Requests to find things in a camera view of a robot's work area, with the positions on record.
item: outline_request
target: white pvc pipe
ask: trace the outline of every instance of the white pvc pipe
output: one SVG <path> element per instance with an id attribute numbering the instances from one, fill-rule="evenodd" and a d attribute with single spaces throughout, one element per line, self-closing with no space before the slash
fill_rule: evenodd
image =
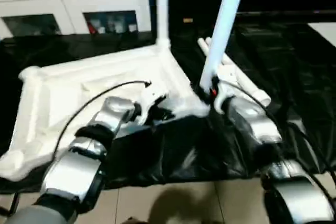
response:
<path id="1" fill-rule="evenodd" d="M 200 38 L 197 40 L 198 45 L 202 49 L 203 53 L 206 57 L 209 55 L 209 47 L 211 46 L 211 38 L 207 37 L 204 39 Z M 235 74 L 237 78 L 238 84 L 241 86 L 242 89 L 247 91 L 249 94 L 253 95 L 259 102 L 261 102 L 264 106 L 268 106 L 271 103 L 271 98 L 269 95 L 264 91 L 259 89 L 254 82 L 231 60 L 231 58 L 224 53 L 222 57 L 223 65 L 233 65 L 235 67 Z"/>
<path id="2" fill-rule="evenodd" d="M 159 45 L 168 45 L 169 41 L 169 32 L 168 32 L 168 0 L 156 0 L 157 6 L 157 44 Z"/>
<path id="3" fill-rule="evenodd" d="M 212 77 L 216 69 L 221 64 L 223 53 L 225 52 L 232 26 L 236 17 L 240 0 L 222 0 L 220 5 L 215 30 L 212 36 L 212 44 L 209 57 L 205 60 L 200 86 L 204 92 L 210 92 Z"/>

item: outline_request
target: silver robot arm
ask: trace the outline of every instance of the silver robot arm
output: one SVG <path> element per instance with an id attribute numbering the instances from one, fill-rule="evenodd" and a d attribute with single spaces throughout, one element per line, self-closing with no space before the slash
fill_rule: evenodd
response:
<path id="1" fill-rule="evenodd" d="M 261 171 L 270 223 L 333 222 L 333 210 L 324 193 L 311 183 L 298 162 L 281 157 L 281 135 L 265 111 L 242 97 L 228 98 L 223 104 L 223 112 L 241 133 Z"/>
<path id="2" fill-rule="evenodd" d="M 131 100 L 108 97 L 89 124 L 77 131 L 69 150 L 50 166 L 38 200 L 6 224 L 74 223 L 79 214 L 93 209 L 103 188 L 108 149 L 135 111 Z"/>

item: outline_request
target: cabinet door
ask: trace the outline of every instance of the cabinet door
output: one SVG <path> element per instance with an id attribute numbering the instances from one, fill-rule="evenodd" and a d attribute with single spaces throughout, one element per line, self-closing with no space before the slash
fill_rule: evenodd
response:
<path id="1" fill-rule="evenodd" d="M 73 34 L 61 0 L 0 2 L 0 38 Z"/>
<path id="2" fill-rule="evenodd" d="M 148 0 L 63 0 L 76 34 L 150 31 Z"/>

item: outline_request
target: black tarp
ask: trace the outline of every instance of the black tarp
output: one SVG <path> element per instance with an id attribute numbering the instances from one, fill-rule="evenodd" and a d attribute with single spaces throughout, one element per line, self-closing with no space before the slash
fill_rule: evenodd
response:
<path id="1" fill-rule="evenodd" d="M 197 38 L 210 35 L 210 29 L 193 25 L 171 34 L 171 51 L 193 83 L 199 80 L 204 64 Z M 11 139 L 22 87 L 17 79 L 21 70 L 153 43 L 150 34 L 24 37 L 1 41 L 0 55 L 6 76 L 1 153 L 7 150 Z M 312 172 L 325 171 L 305 140 L 286 127 L 286 121 L 300 123 L 302 119 L 308 135 L 335 168 L 336 48 L 306 24 L 237 24 L 227 53 L 272 97 L 270 111 L 282 127 L 287 153 L 299 158 Z M 108 168 L 107 188 L 258 175 L 239 133 L 214 112 L 204 119 L 184 118 L 115 140 Z M 37 190 L 44 169 L 36 169 L 21 182 L 0 179 L 0 193 Z"/>

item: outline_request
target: black cable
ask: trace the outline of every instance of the black cable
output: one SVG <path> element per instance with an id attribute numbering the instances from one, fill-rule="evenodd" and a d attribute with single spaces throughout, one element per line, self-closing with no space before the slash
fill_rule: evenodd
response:
<path id="1" fill-rule="evenodd" d="M 271 113 L 269 113 L 269 112 L 267 111 L 266 107 L 265 107 L 261 102 L 259 102 L 254 96 L 252 96 L 250 93 L 246 92 L 246 91 L 245 91 L 244 89 L 242 89 L 241 87 L 239 87 L 239 86 L 237 86 L 237 85 L 234 85 L 234 84 L 232 84 L 232 83 L 230 83 L 230 82 L 228 82 L 228 81 L 222 81 L 222 80 L 221 80 L 221 82 L 223 82 L 223 83 L 225 83 L 225 84 L 227 84 L 227 85 L 229 85 L 229 86 L 231 86 L 231 87 L 233 87 L 233 88 L 235 88 L 235 89 L 237 89 L 237 90 L 243 92 L 243 93 L 246 94 L 248 97 L 250 97 L 254 102 L 256 102 L 256 103 L 257 103 L 257 104 L 258 104 L 258 105 L 265 111 L 266 115 L 267 115 L 267 116 L 274 122 L 274 124 L 276 125 L 276 127 L 277 127 L 278 129 L 280 129 L 280 128 L 279 128 L 279 124 L 278 124 L 276 118 L 275 118 Z M 314 175 L 313 173 L 311 173 L 305 166 L 303 166 L 302 162 L 300 162 L 300 165 L 302 166 L 302 169 L 307 173 L 307 175 L 308 175 L 308 176 L 309 176 L 309 177 L 316 183 L 316 185 L 317 185 L 317 186 L 321 189 L 321 191 L 324 193 L 325 197 L 327 198 L 327 200 L 328 200 L 328 202 L 329 202 L 329 204 L 330 204 L 330 206 L 331 206 L 331 208 L 332 208 L 332 210 L 333 210 L 333 213 L 334 213 L 334 219 L 336 219 L 336 206 L 335 206 L 335 204 L 334 204 L 334 201 L 333 201 L 332 197 L 331 197 L 330 194 L 328 193 L 327 189 L 321 184 L 321 182 L 315 177 L 315 175 Z"/>
<path id="2" fill-rule="evenodd" d="M 97 94 L 95 97 L 91 98 L 89 101 L 87 101 L 82 107 L 80 107 L 71 117 L 70 119 L 68 120 L 68 122 L 66 123 L 66 125 L 64 126 L 63 130 L 61 131 L 61 133 L 59 134 L 58 136 L 58 139 L 57 139 L 57 143 L 56 143 L 56 146 L 55 146 L 55 149 L 54 149 L 54 153 L 52 155 L 52 158 L 51 158 L 51 161 L 53 162 L 55 159 L 56 159 L 56 155 L 57 155 L 57 151 L 58 151 L 58 147 L 59 147 L 59 144 L 60 144 L 60 141 L 65 133 L 65 131 L 67 130 L 69 124 L 75 119 L 75 117 L 83 110 L 85 109 L 90 103 L 92 103 L 93 101 L 95 101 L 97 98 L 101 97 L 102 95 L 116 89 L 116 88 L 119 88 L 121 86 L 124 86 L 124 85 L 127 85 L 127 84 L 133 84 L 133 83 L 144 83 L 145 86 L 149 86 L 151 83 L 148 82 L 148 81 L 128 81 L 128 82 L 124 82 L 124 83 L 121 83 L 121 84 L 118 84 L 112 88 L 108 88 L 106 89 L 105 91 L 102 91 L 100 92 L 99 94 Z"/>
<path id="3" fill-rule="evenodd" d="M 311 140 L 311 138 L 307 134 L 305 134 L 304 132 L 302 132 L 295 124 L 289 122 L 288 126 L 291 127 L 293 130 L 295 130 L 297 133 L 299 133 L 304 139 L 306 139 L 306 141 L 310 144 L 310 146 L 314 149 L 314 151 L 320 156 L 322 162 L 324 163 L 324 165 L 326 167 L 326 170 L 329 172 L 332 180 L 334 181 L 335 187 L 336 187 L 336 175 L 335 175 L 335 172 L 332 169 L 332 167 L 329 164 L 329 162 L 326 160 L 321 147 L 318 144 L 313 143 L 313 141 Z"/>

